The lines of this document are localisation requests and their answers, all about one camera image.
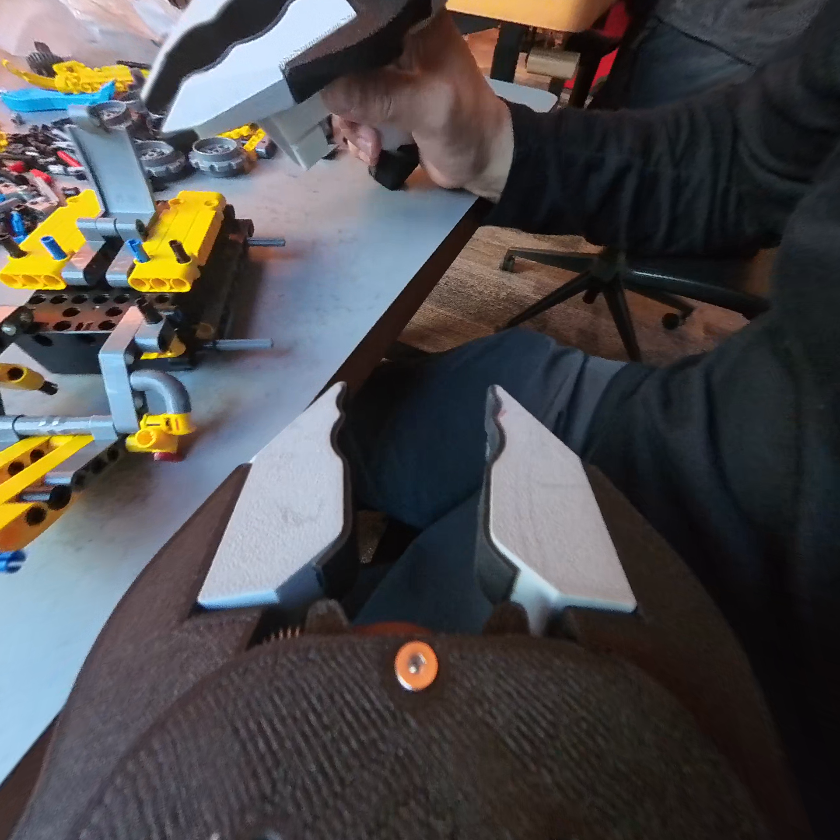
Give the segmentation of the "yellow black building-block vehicle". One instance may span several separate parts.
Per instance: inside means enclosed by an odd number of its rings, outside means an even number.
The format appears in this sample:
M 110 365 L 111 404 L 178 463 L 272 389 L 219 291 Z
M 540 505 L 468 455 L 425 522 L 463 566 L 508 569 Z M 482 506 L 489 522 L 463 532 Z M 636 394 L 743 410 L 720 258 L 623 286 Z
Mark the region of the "yellow black building-block vehicle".
M 228 335 L 249 247 L 256 238 L 219 192 L 181 190 L 158 199 L 126 129 L 91 113 L 69 116 L 87 174 L 61 180 L 80 193 L 18 245 L 2 236 L 2 394 L 55 396 L 57 376 L 91 375 L 104 389 L 98 413 L 26 415 L 2 406 L 2 572 L 123 455 L 181 459 L 194 431 L 191 398 L 173 371 L 207 351 L 267 350 L 270 339 Z

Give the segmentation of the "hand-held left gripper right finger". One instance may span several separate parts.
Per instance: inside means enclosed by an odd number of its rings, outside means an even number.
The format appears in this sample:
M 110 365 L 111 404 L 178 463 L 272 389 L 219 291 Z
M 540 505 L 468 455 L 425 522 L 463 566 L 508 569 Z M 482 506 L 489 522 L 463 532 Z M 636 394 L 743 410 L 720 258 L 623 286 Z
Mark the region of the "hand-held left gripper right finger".
M 486 399 L 480 587 L 520 607 L 532 635 L 572 607 L 637 609 L 581 459 L 499 385 Z

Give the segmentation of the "tan wooden table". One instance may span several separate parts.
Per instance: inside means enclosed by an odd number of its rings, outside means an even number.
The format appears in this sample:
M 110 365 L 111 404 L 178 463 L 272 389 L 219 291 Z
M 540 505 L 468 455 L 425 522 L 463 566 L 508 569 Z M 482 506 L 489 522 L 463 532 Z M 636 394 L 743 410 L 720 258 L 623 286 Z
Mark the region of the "tan wooden table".
M 496 28 L 497 42 L 489 77 L 514 81 L 520 56 L 526 69 L 550 78 L 571 77 L 589 36 L 615 1 L 448 1 L 447 9 L 476 28 Z

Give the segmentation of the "pile of building-block parts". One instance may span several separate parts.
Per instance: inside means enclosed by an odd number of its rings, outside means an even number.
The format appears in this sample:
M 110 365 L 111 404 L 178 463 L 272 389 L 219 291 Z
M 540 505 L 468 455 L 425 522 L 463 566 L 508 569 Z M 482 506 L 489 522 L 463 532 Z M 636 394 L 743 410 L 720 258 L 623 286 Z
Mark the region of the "pile of building-block parts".
M 138 140 L 162 140 L 186 157 L 186 170 L 176 181 L 155 182 L 143 172 L 153 192 L 161 192 L 199 172 L 187 158 L 193 143 L 199 140 L 195 133 L 165 133 L 163 117 L 148 110 L 142 101 L 141 91 L 151 70 L 149 65 L 119 59 L 109 66 L 88 66 L 58 56 L 39 41 L 34 43 L 26 62 L 28 68 L 23 69 L 2 58 L 3 69 L 24 83 L 21 88 L 80 93 L 93 92 L 108 81 L 116 82 L 116 93 L 111 100 L 126 102 L 132 110 L 133 125 L 127 132 L 133 145 Z M 80 187 L 60 185 L 60 181 L 85 182 L 88 177 L 70 138 L 69 117 L 54 112 L 31 114 L 29 119 L 10 113 L 9 117 L 13 128 L 2 131 L 2 236 L 20 245 L 37 223 L 80 193 Z M 277 143 L 253 122 L 219 136 L 240 143 L 252 161 L 251 169 L 257 161 L 271 159 L 278 153 Z

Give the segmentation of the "person's right hand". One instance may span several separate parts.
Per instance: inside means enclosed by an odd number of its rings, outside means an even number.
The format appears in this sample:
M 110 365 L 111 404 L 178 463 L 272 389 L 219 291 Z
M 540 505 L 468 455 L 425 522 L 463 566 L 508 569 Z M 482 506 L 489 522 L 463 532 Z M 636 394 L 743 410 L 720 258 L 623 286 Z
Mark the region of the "person's right hand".
M 445 10 L 408 34 L 396 63 L 322 91 L 336 138 L 368 166 L 383 131 L 410 134 L 432 181 L 497 203 L 511 170 L 508 105 L 494 93 Z

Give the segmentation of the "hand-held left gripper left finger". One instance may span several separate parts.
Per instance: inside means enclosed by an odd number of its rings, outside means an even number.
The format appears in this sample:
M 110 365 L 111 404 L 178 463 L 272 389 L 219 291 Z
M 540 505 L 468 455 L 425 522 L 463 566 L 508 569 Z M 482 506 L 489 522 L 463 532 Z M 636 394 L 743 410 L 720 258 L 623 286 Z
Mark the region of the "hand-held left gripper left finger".
M 338 448 L 347 385 L 332 385 L 250 461 L 196 603 L 205 610 L 305 610 L 351 533 Z

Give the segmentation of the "person's right forearm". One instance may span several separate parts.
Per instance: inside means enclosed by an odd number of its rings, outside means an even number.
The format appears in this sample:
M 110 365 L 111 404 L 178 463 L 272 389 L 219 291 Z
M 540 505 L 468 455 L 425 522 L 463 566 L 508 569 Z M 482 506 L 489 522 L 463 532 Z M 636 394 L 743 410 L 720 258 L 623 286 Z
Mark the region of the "person's right forearm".
M 638 111 L 510 106 L 488 223 L 638 253 L 723 255 L 838 239 L 838 2 L 750 79 Z

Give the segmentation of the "black office chair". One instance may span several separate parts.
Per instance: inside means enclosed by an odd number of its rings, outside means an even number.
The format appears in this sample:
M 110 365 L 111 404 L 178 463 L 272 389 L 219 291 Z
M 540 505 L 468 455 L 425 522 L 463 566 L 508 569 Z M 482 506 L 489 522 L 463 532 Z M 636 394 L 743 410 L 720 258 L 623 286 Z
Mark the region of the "black office chair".
M 518 260 L 575 271 L 576 275 L 526 310 L 502 329 L 512 329 L 568 300 L 581 296 L 592 304 L 603 297 L 631 362 L 642 361 L 626 293 L 669 308 L 661 322 L 665 329 L 681 326 L 694 312 L 687 300 L 706 303 L 752 320 L 766 312 L 766 298 L 744 290 L 748 262 L 744 259 L 652 257 L 631 255 L 617 248 L 597 254 L 564 253 L 551 249 L 509 248 L 499 268 L 512 273 Z

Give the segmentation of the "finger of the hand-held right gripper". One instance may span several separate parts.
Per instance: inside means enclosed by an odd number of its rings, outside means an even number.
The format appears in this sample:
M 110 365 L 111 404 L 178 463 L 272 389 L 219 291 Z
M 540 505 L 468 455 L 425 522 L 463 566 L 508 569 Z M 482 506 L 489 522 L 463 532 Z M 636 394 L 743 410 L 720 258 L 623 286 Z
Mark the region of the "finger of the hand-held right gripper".
M 143 88 L 148 110 L 166 114 L 184 90 L 231 57 L 235 48 L 261 39 L 287 11 L 284 1 L 192 2 L 154 59 Z
M 167 133 L 226 131 L 294 105 L 282 75 L 294 57 L 354 16 L 350 2 L 289 2 L 287 11 L 266 35 L 234 49 L 205 85 L 193 83 L 164 116 Z

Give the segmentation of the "blue brick separator tool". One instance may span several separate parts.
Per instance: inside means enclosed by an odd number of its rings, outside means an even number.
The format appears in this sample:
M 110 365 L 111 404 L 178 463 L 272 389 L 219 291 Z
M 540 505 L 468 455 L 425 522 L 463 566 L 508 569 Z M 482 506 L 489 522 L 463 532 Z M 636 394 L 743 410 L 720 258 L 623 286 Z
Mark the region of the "blue brick separator tool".
M 3 105 L 13 116 L 29 119 L 31 114 L 54 112 L 64 117 L 78 113 L 85 115 L 104 102 L 110 101 L 116 93 L 116 82 L 111 80 L 93 92 L 66 93 L 40 88 L 2 90 Z

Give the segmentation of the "person's dark clothing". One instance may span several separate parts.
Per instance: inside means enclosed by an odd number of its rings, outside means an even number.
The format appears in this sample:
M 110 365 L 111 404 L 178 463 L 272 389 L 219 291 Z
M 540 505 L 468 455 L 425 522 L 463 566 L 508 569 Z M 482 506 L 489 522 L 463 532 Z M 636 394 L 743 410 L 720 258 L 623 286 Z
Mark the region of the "person's dark clothing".
M 838 179 L 784 229 L 772 309 L 713 351 L 623 364 L 512 330 L 385 363 L 343 433 L 365 507 L 420 531 L 358 623 L 475 632 L 467 564 L 500 385 L 598 468 L 740 636 L 819 838 L 838 838 Z

